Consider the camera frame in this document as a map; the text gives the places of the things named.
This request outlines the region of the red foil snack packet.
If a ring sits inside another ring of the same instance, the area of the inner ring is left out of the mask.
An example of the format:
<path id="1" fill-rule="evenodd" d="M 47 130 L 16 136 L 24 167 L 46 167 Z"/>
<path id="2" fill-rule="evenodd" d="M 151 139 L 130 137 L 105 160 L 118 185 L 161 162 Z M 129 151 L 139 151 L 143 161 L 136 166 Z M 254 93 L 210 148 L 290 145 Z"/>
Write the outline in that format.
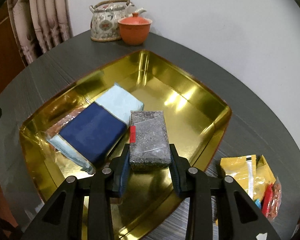
<path id="1" fill-rule="evenodd" d="M 266 188 L 263 202 L 262 202 L 262 213 L 265 217 L 268 217 L 272 200 L 273 200 L 273 184 L 270 184 Z"/>

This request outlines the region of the orange clear snack packet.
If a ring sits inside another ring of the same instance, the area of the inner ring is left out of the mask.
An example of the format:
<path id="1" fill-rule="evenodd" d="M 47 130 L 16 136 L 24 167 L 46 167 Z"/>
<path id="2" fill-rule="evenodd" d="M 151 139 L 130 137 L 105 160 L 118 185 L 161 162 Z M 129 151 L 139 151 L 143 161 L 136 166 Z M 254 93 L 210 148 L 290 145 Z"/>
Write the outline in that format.
<path id="1" fill-rule="evenodd" d="M 272 198 L 270 210 L 268 213 L 268 219 L 270 221 L 274 220 L 277 217 L 277 215 L 279 213 L 279 208 L 281 205 L 282 185 L 281 185 L 281 182 L 278 177 L 276 178 L 276 181 L 275 181 L 272 189 L 273 189 L 273 198 Z"/>

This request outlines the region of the grey speckled snack block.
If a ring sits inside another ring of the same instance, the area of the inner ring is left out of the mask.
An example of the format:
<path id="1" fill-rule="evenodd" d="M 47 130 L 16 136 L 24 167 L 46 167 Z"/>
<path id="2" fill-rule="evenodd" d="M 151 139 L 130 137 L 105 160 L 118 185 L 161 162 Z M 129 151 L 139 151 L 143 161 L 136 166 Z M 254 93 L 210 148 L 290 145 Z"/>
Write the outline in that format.
<path id="1" fill-rule="evenodd" d="M 163 111 L 132 111 L 129 163 L 134 171 L 167 168 L 170 146 Z"/>

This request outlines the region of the beige curtain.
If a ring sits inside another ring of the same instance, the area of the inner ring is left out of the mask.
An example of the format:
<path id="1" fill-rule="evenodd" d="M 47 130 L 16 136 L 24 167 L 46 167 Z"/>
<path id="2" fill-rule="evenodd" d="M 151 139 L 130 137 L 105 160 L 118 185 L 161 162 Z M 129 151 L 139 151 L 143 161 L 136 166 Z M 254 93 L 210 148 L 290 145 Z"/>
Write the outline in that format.
<path id="1" fill-rule="evenodd" d="M 72 37 L 68 0 L 7 0 L 7 9 L 26 66 Z"/>

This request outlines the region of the yellow snack packet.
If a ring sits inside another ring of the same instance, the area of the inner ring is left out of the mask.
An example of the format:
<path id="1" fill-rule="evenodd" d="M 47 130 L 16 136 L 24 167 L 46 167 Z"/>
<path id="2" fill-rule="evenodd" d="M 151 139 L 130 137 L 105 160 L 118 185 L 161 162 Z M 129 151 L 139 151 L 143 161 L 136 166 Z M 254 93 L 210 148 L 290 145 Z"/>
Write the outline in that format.
<path id="1" fill-rule="evenodd" d="M 255 154 L 222 158 L 220 166 L 224 174 L 234 178 L 253 201 L 262 201 L 267 187 L 276 181 L 263 155 L 258 160 Z"/>

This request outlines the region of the blue and white snack pack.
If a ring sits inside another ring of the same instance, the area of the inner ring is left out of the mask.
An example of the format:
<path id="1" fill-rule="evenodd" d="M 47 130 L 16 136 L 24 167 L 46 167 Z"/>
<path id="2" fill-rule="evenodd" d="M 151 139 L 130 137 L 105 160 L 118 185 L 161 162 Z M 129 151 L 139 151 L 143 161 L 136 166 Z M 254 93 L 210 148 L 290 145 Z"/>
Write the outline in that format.
<path id="1" fill-rule="evenodd" d="M 142 101 L 114 84 L 46 140 L 82 171 L 94 174 L 129 128 L 130 113 L 143 109 Z"/>

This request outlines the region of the patterned ceramic teapot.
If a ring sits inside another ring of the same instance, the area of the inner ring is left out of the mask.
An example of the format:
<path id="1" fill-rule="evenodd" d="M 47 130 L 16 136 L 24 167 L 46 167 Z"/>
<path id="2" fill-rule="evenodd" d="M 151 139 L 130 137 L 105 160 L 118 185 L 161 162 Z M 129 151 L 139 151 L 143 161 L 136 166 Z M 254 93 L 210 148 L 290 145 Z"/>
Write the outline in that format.
<path id="1" fill-rule="evenodd" d="M 97 42 L 120 40 L 118 20 L 131 17 L 134 12 L 142 14 L 145 8 L 137 9 L 130 0 L 107 0 L 90 5 L 93 14 L 90 22 L 90 38 Z"/>

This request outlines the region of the clear bag of peanuts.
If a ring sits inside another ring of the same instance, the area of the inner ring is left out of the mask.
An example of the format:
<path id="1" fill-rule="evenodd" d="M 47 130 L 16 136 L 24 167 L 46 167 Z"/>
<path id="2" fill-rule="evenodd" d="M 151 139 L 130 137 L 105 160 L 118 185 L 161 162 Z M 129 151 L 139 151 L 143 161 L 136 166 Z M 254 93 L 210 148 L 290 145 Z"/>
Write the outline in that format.
<path id="1" fill-rule="evenodd" d="M 52 125 L 49 129 L 46 130 L 45 134 L 47 139 L 51 139 L 55 135 L 57 135 L 60 130 L 68 124 L 71 120 L 73 120 L 76 116 L 79 115 L 84 110 L 84 107 L 79 107 L 68 113 L 65 117 L 61 118 L 61 120 L 57 121 L 54 125 Z"/>

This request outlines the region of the orange lidded ceramic cup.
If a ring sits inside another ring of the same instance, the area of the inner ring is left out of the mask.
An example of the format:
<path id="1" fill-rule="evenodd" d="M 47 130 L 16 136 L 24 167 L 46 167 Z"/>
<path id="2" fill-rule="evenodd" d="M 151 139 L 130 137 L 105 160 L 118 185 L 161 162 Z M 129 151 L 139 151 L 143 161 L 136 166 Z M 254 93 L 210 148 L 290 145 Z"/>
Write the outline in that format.
<path id="1" fill-rule="evenodd" d="M 137 12 L 132 16 L 118 20 L 122 40 L 130 46 L 141 45 L 150 32 L 152 20 L 139 16 Z"/>

